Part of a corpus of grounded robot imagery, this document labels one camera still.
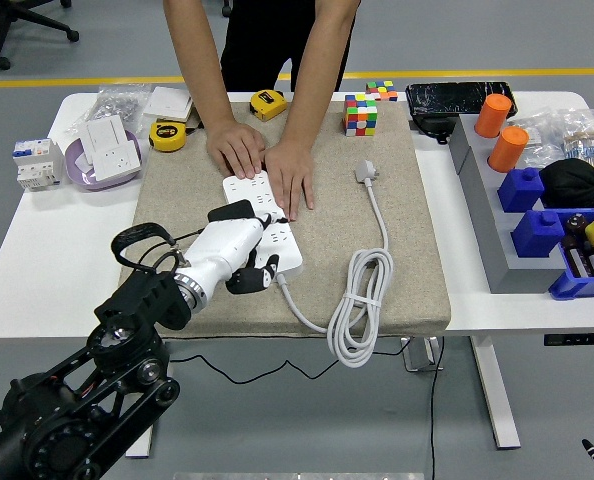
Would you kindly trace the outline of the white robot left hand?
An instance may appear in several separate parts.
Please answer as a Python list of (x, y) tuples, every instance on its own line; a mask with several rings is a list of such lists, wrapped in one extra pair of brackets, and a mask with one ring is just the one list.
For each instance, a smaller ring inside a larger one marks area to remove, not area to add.
[(234, 295), (267, 289), (282, 271), (282, 256), (273, 253), (256, 265), (257, 247), (272, 215), (210, 222), (183, 255), (174, 280), (192, 313), (203, 310), (223, 282)]

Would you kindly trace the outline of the person's left hand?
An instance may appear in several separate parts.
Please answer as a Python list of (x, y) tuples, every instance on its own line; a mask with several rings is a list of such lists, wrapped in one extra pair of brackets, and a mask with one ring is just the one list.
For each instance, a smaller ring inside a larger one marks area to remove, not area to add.
[(263, 152), (263, 161), (275, 202), (290, 221), (298, 218), (302, 199), (308, 209), (314, 208), (311, 144), (282, 139)]

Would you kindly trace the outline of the person's right hand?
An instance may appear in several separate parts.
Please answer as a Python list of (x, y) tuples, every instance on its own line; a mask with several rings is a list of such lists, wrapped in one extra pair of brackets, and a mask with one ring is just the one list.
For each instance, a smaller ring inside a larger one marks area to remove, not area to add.
[(233, 119), (206, 124), (205, 129), (207, 151), (224, 177), (253, 178), (261, 171), (265, 143), (257, 130)]

